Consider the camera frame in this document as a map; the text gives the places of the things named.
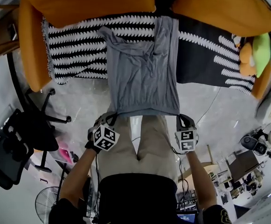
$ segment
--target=t-shirt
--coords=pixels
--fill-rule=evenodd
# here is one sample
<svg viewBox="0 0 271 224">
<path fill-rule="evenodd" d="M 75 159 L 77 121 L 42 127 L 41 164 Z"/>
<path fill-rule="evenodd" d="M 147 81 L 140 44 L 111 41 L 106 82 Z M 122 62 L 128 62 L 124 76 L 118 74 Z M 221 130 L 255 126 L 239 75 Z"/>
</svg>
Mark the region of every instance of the t-shirt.
<svg viewBox="0 0 271 224">
<path fill-rule="evenodd" d="M 99 224 L 185 224 L 177 217 L 177 186 L 173 180 L 149 174 L 119 174 L 104 178 L 100 185 Z M 203 212 L 204 224 L 230 224 L 219 205 Z M 49 224 L 84 224 L 81 212 L 67 199 L 51 210 Z"/>
</svg>

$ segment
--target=floor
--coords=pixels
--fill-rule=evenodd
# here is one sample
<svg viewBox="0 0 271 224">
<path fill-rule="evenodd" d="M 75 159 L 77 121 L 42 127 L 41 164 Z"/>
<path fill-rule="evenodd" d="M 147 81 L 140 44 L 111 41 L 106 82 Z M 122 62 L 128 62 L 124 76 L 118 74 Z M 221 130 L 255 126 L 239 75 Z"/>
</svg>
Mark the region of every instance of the floor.
<svg viewBox="0 0 271 224">
<path fill-rule="evenodd" d="M 14 60 L 22 88 L 26 89 L 28 86 L 22 72 L 19 50 L 14 52 Z M 47 114 L 58 118 L 72 117 L 71 123 L 56 124 L 56 127 L 64 132 L 72 151 L 81 155 L 87 141 L 87 130 L 110 104 L 107 80 L 75 78 L 66 85 L 50 82 L 42 94 L 34 95 L 34 99 L 41 105 L 51 88 L 55 88 L 56 95 L 49 101 Z M 190 116 L 197 124 L 199 143 L 196 152 L 201 161 L 210 161 L 208 144 L 214 161 L 220 162 L 223 157 L 241 148 L 238 142 L 245 133 L 260 126 L 254 118 L 258 101 L 253 96 L 204 84 L 177 84 L 177 89 L 181 113 Z M 140 117 L 132 118 L 131 123 L 134 139 L 140 136 Z M 167 117 L 167 124 L 171 143 L 177 147 L 174 139 L 176 118 Z M 134 142 L 135 147 L 138 143 L 139 139 Z M 187 166 L 186 158 L 181 158 L 183 165 Z"/>
</svg>

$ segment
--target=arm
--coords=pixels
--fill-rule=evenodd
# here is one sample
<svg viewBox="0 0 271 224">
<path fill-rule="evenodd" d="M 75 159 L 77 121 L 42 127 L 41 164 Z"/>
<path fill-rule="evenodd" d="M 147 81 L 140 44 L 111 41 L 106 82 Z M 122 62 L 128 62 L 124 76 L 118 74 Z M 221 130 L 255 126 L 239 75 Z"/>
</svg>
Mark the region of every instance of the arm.
<svg viewBox="0 0 271 224">
<path fill-rule="evenodd" d="M 61 187 L 60 199 L 66 198 L 77 207 L 80 194 L 82 193 L 83 186 L 88 178 L 88 173 L 96 154 L 93 149 L 85 150 L 84 154 L 65 179 Z"/>
<path fill-rule="evenodd" d="M 197 200 L 202 209 L 217 205 L 214 185 L 195 152 L 187 154 Z"/>
</svg>

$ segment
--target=khaki shorts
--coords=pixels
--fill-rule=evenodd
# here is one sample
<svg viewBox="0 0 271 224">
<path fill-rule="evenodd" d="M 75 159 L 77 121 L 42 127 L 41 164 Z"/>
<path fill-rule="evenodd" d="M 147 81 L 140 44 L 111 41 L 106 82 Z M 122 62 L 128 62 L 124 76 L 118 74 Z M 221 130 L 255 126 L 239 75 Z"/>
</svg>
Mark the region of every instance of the khaki shorts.
<svg viewBox="0 0 271 224">
<path fill-rule="evenodd" d="M 117 144 L 98 155 L 101 179 L 116 174 L 141 173 L 167 177 L 177 183 L 176 159 L 164 116 L 143 116 L 138 154 L 131 141 L 130 119 L 118 117 L 114 129 L 120 134 Z"/>
</svg>

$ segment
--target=green plush toy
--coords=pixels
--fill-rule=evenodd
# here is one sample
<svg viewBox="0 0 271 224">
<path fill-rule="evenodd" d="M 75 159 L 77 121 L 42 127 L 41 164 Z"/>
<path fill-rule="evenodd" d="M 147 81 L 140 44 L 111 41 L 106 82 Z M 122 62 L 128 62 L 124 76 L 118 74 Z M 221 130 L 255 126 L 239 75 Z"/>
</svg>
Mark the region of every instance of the green plush toy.
<svg viewBox="0 0 271 224">
<path fill-rule="evenodd" d="M 260 77 L 271 56 L 271 40 L 268 33 L 253 39 L 252 55 L 257 68 L 257 77 Z"/>
</svg>

